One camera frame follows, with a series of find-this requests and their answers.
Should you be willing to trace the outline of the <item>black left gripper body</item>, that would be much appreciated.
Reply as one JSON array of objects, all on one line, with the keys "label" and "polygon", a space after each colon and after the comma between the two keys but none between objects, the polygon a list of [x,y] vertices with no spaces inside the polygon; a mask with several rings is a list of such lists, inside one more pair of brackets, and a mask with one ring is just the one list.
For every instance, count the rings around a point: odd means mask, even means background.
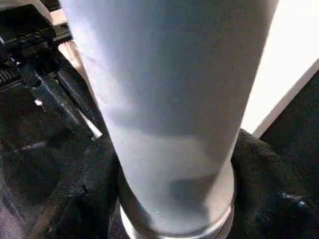
[{"label": "black left gripper body", "polygon": [[19,71],[29,58],[35,58],[42,75],[57,78],[58,45],[71,39],[62,10],[50,13],[38,1],[0,2],[0,90],[25,84]]}]

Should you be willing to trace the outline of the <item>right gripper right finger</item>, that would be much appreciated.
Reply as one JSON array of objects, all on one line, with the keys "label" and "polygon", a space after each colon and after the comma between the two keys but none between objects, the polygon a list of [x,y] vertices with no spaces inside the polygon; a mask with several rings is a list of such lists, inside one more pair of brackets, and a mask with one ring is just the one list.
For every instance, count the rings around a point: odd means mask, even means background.
[{"label": "right gripper right finger", "polygon": [[240,130],[233,239],[317,239],[319,202],[267,143]]}]

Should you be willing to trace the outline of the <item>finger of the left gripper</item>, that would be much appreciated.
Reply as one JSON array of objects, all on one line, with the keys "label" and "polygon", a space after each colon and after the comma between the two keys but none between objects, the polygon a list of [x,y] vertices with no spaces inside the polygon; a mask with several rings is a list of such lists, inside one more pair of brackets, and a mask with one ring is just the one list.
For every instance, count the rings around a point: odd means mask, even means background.
[{"label": "finger of the left gripper", "polygon": [[57,58],[57,77],[62,88],[80,113],[80,116],[97,139],[103,135],[101,114],[81,74],[63,56]]},{"label": "finger of the left gripper", "polygon": [[76,133],[76,109],[56,80],[32,72],[32,93],[46,112]]}]

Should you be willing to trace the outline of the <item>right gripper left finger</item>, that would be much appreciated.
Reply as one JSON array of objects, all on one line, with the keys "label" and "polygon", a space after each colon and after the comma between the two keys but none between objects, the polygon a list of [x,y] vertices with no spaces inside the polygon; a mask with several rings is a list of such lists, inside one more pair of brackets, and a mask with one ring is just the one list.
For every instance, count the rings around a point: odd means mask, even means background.
[{"label": "right gripper left finger", "polygon": [[93,141],[57,185],[54,198],[63,206],[55,239],[106,239],[118,197],[120,164],[108,136]]}]

